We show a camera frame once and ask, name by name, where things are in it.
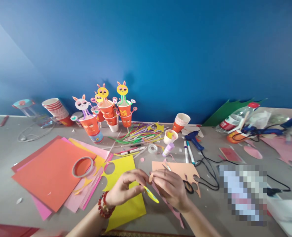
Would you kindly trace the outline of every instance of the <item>right hand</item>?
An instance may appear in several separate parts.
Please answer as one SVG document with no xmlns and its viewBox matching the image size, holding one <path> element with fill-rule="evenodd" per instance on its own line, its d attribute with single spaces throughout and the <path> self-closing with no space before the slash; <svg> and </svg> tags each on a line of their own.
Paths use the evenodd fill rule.
<svg viewBox="0 0 292 237">
<path fill-rule="evenodd" d="M 179 175 L 166 169 L 150 172 L 153 174 L 153 182 L 158 188 L 160 195 L 163 196 L 169 204 L 186 213 L 191 210 L 191 201 L 186 195 L 183 180 Z"/>
</svg>

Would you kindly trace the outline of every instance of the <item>white marker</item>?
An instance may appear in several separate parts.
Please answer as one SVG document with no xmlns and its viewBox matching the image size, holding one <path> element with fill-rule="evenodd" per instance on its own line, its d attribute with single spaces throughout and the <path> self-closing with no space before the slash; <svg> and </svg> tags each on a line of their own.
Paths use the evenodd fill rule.
<svg viewBox="0 0 292 237">
<path fill-rule="evenodd" d="M 192 151 L 191 151 L 190 144 L 189 144 L 188 141 L 186 142 L 186 144 L 188 145 L 188 150 L 189 150 L 189 154 L 190 154 L 190 157 L 191 157 L 191 162 L 192 162 L 192 164 L 195 164 L 195 161 L 194 161 L 194 158 L 193 158 L 193 155 L 192 155 Z"/>
<path fill-rule="evenodd" d="M 186 147 L 186 141 L 184 141 L 184 153 L 185 153 L 185 162 L 189 163 L 189 157 L 188 157 L 188 148 Z"/>
<path fill-rule="evenodd" d="M 131 154 L 131 153 L 133 153 L 133 152 L 135 152 L 135 151 L 144 150 L 145 148 L 146 148 L 145 146 L 141 146 L 141 147 L 138 147 L 138 148 L 136 148 L 136 149 L 134 149 L 134 150 L 125 151 L 125 152 L 121 153 L 121 155 Z"/>
</svg>

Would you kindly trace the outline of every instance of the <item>green paper cutout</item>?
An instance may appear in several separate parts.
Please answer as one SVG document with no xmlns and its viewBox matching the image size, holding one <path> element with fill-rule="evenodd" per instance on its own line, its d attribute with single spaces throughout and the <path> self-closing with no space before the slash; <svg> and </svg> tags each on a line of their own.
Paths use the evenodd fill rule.
<svg viewBox="0 0 292 237">
<path fill-rule="evenodd" d="M 263 99 L 257 103 L 261 104 L 266 99 Z M 249 103 L 254 102 L 254 98 L 246 102 L 240 102 L 239 100 L 234 102 L 227 102 L 223 104 L 211 117 L 209 117 L 202 126 L 204 127 L 215 127 L 219 125 L 224 119 L 235 112 L 237 109 L 247 106 Z"/>
</svg>

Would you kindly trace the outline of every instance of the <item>beaded bracelet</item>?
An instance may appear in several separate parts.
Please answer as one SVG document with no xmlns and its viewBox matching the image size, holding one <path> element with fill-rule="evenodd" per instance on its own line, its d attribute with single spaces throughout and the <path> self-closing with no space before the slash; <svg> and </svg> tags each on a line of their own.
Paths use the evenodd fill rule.
<svg viewBox="0 0 292 237">
<path fill-rule="evenodd" d="M 99 201 L 98 201 L 98 209 L 99 209 L 100 216 L 102 216 L 105 219 L 110 218 L 110 216 L 112 215 L 115 209 L 115 207 L 113 207 L 112 209 L 107 208 L 106 196 L 108 192 L 109 191 L 106 191 L 104 194 L 102 194 L 102 196 L 99 198 Z"/>
</svg>

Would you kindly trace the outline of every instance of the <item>bottle label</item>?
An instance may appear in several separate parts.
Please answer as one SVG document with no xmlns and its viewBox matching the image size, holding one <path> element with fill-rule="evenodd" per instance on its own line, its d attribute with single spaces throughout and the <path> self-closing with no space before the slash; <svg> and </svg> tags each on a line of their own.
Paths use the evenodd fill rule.
<svg viewBox="0 0 292 237">
<path fill-rule="evenodd" d="M 237 125 L 239 125 L 239 121 L 233 119 L 231 116 L 228 116 L 228 118 L 221 122 L 219 126 L 226 131 L 230 131 Z"/>
</svg>

